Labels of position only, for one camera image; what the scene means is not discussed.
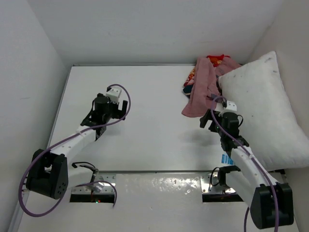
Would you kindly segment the pink patterned pillowcase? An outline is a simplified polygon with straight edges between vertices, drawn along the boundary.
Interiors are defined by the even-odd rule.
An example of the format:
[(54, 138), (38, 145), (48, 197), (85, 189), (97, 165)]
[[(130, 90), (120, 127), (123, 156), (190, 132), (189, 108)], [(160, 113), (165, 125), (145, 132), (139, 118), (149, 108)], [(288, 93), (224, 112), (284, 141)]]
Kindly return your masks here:
[(199, 57), (195, 67), (183, 84), (183, 93), (189, 98), (182, 110), (186, 117), (202, 117), (211, 108), (212, 100), (222, 94), (218, 85), (220, 76), (239, 68), (241, 65), (230, 56)]

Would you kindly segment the white pillow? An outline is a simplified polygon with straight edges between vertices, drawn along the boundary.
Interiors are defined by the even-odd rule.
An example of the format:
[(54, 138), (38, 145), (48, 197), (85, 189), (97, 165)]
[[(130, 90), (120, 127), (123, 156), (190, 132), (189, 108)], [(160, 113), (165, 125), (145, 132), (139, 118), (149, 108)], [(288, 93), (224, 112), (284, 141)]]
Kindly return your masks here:
[(309, 165), (309, 139), (297, 124), (271, 51), (218, 79), (222, 95), (244, 117), (240, 134), (268, 171)]

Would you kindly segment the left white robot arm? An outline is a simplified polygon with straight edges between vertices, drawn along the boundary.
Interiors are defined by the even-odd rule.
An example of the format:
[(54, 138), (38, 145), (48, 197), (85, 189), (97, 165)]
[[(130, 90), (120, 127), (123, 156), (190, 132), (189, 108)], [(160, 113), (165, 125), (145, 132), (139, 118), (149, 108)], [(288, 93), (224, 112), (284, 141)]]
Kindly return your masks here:
[(99, 93), (92, 101), (90, 112), (73, 135), (51, 146), (46, 152), (35, 152), (32, 159), (35, 163), (26, 181), (28, 190), (57, 200), (68, 189), (93, 180), (95, 168), (85, 161), (72, 164), (72, 160), (102, 136), (111, 124), (111, 119), (115, 123), (125, 119), (128, 102), (123, 101), (122, 108), (119, 108), (121, 92), (119, 87), (108, 87), (105, 94)]

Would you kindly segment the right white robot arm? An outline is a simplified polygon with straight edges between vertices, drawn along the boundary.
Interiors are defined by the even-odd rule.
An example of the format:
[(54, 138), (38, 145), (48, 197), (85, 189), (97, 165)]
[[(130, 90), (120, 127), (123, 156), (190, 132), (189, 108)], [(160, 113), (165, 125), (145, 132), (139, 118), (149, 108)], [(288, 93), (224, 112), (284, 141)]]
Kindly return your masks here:
[(232, 159), (233, 165), (218, 170), (218, 184), (232, 188), (247, 204), (258, 229), (292, 225), (294, 223), (293, 192), (287, 183), (272, 177), (253, 155), (248, 142), (239, 133), (239, 115), (234, 112), (221, 114), (211, 109), (200, 119), (204, 128), (220, 136), (221, 147)]

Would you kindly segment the blue pillow label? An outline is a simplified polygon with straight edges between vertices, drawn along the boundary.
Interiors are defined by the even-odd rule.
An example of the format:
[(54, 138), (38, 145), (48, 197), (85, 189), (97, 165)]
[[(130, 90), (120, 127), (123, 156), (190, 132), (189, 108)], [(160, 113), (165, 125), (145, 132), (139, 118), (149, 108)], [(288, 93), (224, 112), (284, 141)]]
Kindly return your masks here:
[(221, 163), (227, 165), (234, 165), (233, 160), (227, 154), (222, 154)]

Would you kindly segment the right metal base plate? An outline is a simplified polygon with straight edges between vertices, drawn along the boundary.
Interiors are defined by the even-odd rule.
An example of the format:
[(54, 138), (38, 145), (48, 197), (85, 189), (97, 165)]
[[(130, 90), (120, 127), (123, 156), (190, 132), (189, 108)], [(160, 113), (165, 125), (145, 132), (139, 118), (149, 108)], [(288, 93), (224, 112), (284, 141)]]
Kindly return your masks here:
[(203, 173), (200, 176), (200, 185), (201, 191), (203, 194), (234, 194), (236, 193), (232, 188), (225, 188), (220, 185), (216, 185), (218, 183), (217, 171), (215, 171), (212, 175), (211, 172)]

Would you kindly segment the metal base plate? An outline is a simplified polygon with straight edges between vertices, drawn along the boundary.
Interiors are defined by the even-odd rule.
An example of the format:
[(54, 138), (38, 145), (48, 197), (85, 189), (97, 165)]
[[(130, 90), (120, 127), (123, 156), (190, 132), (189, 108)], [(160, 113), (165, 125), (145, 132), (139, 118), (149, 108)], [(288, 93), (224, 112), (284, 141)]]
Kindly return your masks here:
[(215, 171), (212, 175), (211, 172), (203, 173), (200, 176), (200, 185), (201, 191), (203, 194), (234, 194), (236, 193), (232, 188), (225, 188), (220, 185), (216, 185), (218, 183), (217, 171)]
[(114, 195), (113, 187), (116, 185), (116, 173), (99, 172), (91, 182), (96, 182), (91, 186), (74, 187), (71, 190), (73, 195)]

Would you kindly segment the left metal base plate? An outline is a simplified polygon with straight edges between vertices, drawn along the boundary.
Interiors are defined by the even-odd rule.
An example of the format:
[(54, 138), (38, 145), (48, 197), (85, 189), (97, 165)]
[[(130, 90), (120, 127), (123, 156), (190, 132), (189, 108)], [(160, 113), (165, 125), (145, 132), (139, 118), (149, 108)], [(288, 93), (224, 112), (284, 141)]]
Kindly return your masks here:
[(91, 186), (74, 187), (71, 190), (73, 195), (114, 195), (113, 187), (116, 185), (116, 173), (99, 172), (91, 182), (96, 182)]

